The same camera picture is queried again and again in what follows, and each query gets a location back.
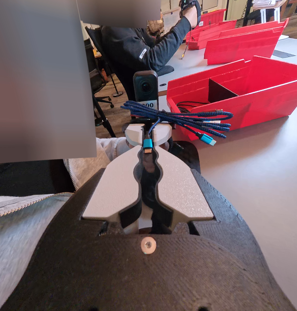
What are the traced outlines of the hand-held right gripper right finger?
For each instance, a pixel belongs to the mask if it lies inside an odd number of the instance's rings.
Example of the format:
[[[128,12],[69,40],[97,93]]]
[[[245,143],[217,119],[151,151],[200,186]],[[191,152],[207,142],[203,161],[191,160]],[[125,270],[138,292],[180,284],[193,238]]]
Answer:
[[[153,233],[170,234],[179,223],[211,221],[214,214],[196,180],[198,173],[156,146]]]

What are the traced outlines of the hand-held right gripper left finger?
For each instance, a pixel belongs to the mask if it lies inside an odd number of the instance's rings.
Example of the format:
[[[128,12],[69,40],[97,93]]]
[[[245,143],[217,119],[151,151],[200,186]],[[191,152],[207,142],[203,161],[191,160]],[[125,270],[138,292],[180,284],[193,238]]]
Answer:
[[[117,222],[125,234],[137,234],[142,213],[143,170],[139,156],[141,146],[135,146],[113,160],[104,170],[86,209],[84,220]]]

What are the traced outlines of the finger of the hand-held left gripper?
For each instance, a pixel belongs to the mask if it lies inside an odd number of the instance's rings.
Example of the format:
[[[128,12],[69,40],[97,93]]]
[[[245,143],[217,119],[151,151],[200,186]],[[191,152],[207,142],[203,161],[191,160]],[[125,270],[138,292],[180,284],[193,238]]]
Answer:
[[[125,137],[131,146],[143,146],[145,124],[129,124],[125,130]]]
[[[159,123],[152,130],[153,146],[159,146],[167,142],[172,136],[172,126],[168,123]]]

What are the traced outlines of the black tripod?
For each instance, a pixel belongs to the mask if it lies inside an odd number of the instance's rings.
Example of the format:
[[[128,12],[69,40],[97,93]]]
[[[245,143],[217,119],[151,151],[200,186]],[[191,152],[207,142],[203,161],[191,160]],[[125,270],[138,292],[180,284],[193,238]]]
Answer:
[[[98,99],[94,96],[94,94],[92,93],[92,101],[93,101],[93,106],[94,108],[97,109],[98,113],[100,114],[100,118],[102,120],[102,125],[104,126],[104,128],[106,128],[106,130],[109,132],[110,136],[112,138],[116,138],[116,135],[110,125],[110,122],[108,121],[108,119],[106,118],[106,116],[104,115],[103,110],[101,109],[100,105],[99,105],[99,101]]]

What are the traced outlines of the black office chair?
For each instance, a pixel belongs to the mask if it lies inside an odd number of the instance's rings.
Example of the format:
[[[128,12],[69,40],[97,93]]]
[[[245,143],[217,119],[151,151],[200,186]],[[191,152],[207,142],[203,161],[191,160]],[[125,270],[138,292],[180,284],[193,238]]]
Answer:
[[[98,62],[94,55],[94,48],[92,45],[92,39],[88,35],[88,38],[84,40],[86,58],[88,63],[89,80],[91,85],[92,95],[101,91],[108,83],[105,79],[102,71],[99,69]]]

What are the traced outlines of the camouflage bag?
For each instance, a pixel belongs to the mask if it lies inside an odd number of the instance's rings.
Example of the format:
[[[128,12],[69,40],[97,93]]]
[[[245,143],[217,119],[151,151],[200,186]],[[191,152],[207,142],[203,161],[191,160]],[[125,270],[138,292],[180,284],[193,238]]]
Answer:
[[[164,32],[164,22],[163,19],[148,21],[146,32],[151,36],[159,36]]]

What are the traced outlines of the long red plastic bin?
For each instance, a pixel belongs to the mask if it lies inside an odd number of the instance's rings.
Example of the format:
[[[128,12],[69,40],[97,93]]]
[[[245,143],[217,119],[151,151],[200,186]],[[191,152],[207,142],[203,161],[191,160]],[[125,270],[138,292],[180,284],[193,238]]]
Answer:
[[[253,56],[270,58],[289,22],[271,21],[222,31],[219,38],[207,42],[204,59],[208,65],[251,60]]]
[[[205,49],[208,41],[218,39],[222,31],[234,29],[236,22],[237,20],[222,21],[194,29],[186,35],[185,44],[189,50]]]
[[[224,21],[226,9],[214,10],[201,15],[200,27],[216,24]]]

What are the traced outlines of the black shirt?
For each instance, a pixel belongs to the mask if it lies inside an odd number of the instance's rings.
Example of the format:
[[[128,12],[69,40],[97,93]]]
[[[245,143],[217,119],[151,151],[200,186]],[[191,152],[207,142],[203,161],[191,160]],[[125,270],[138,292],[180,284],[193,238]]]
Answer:
[[[0,164],[0,196],[75,192],[62,159]]]

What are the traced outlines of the grey zip hoodie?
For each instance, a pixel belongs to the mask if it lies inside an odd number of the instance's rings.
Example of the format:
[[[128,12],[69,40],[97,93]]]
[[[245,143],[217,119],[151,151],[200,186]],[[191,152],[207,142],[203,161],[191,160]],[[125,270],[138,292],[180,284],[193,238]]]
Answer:
[[[96,143],[95,158],[62,159],[75,190],[110,163]],[[70,192],[0,196],[0,308],[20,281],[36,245]]]

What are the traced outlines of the red bin with black divider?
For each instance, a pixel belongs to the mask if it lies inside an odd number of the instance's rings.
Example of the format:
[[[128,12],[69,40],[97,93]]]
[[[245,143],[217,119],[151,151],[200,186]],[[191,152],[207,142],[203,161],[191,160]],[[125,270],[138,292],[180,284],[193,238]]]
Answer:
[[[233,115],[201,116],[220,119],[230,130],[291,115],[297,107],[297,64],[254,56],[184,76],[168,83],[167,105],[192,114],[228,112]]]

